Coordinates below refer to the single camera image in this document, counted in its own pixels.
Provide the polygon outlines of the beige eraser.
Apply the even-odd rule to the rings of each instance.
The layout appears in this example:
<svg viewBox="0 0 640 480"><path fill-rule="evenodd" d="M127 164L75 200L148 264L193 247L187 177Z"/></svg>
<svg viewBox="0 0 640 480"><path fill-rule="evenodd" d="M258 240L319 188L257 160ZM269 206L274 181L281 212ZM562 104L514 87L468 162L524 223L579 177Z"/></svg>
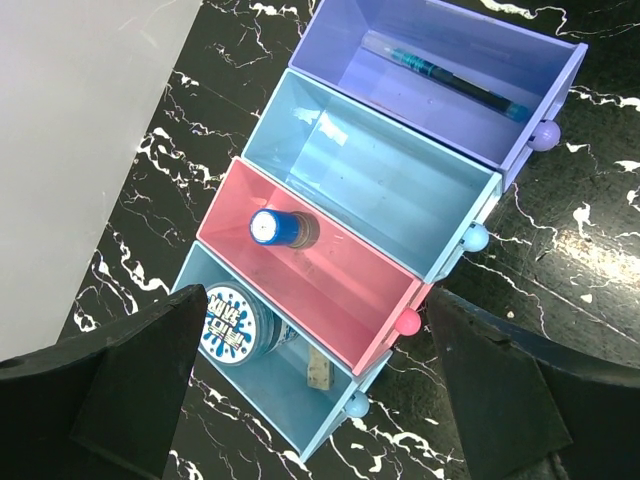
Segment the beige eraser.
<svg viewBox="0 0 640 480"><path fill-rule="evenodd" d="M329 391L334 384L334 366L327 356L310 345L307 362L307 386L313 389Z"/></svg>

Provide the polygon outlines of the light blue drawer box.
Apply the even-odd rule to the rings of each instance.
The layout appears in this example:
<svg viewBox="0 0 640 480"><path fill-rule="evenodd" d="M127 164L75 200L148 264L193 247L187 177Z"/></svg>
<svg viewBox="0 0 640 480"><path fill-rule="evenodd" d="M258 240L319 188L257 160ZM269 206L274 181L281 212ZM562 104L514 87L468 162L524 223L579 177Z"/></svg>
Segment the light blue drawer box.
<svg viewBox="0 0 640 480"><path fill-rule="evenodd" d="M427 283L489 244L500 174L291 69L243 157Z"/></svg>

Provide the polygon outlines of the purple drawer box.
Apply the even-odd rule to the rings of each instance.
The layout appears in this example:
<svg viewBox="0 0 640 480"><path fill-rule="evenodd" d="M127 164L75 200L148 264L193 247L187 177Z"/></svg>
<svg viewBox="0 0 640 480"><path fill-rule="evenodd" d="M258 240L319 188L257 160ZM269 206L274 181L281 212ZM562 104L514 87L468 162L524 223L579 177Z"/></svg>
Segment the purple drawer box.
<svg viewBox="0 0 640 480"><path fill-rule="evenodd" d="M553 148L586 56L443 1L324 1L289 65L502 175Z"/></svg>

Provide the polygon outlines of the blue round jar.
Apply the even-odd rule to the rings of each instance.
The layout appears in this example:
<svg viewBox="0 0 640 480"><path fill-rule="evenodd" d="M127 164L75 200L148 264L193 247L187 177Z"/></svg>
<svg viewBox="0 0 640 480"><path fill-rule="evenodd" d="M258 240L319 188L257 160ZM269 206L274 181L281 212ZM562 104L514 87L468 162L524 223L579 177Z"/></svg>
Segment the blue round jar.
<svg viewBox="0 0 640 480"><path fill-rule="evenodd" d="M206 288L199 350L214 364L236 367L295 340L298 333L236 281Z"/></svg>

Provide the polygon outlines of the small blue cap bottle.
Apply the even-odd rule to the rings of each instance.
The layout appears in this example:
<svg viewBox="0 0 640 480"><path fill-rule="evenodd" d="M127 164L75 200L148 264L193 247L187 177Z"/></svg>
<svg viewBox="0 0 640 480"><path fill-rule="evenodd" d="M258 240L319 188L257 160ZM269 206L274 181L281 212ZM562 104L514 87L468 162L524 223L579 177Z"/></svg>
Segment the small blue cap bottle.
<svg viewBox="0 0 640 480"><path fill-rule="evenodd" d="M300 249L318 240L320 226L315 216L307 212L263 208L252 215L249 232L259 245Z"/></svg>

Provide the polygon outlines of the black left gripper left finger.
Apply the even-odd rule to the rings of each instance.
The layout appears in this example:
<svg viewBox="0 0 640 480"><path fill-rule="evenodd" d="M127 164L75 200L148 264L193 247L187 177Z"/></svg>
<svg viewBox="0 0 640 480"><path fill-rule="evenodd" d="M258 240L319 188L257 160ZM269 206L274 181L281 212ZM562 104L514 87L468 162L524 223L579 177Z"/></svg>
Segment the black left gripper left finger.
<svg viewBox="0 0 640 480"><path fill-rule="evenodd" d="M1 363L4 479L159 479L204 325L188 285L135 314Z"/></svg>

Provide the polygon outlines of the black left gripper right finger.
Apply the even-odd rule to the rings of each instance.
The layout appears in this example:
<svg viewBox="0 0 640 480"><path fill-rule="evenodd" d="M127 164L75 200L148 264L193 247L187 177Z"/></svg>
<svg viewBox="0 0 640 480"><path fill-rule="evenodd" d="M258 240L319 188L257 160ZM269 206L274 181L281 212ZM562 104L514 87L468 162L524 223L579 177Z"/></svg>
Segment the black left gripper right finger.
<svg viewBox="0 0 640 480"><path fill-rule="evenodd" d="M427 297L474 479L636 479L639 371L550 341L443 289Z"/></svg>

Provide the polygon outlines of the dark blue pen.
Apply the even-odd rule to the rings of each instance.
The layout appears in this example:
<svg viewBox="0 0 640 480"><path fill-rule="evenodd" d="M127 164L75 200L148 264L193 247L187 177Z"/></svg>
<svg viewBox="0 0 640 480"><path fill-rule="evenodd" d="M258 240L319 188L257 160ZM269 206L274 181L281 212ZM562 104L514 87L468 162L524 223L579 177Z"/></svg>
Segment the dark blue pen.
<svg viewBox="0 0 640 480"><path fill-rule="evenodd" d="M515 122L524 122L530 117L529 109L524 105L477 86L421 56L411 53L378 32L367 32L362 38L361 47L421 77L472 99Z"/></svg>

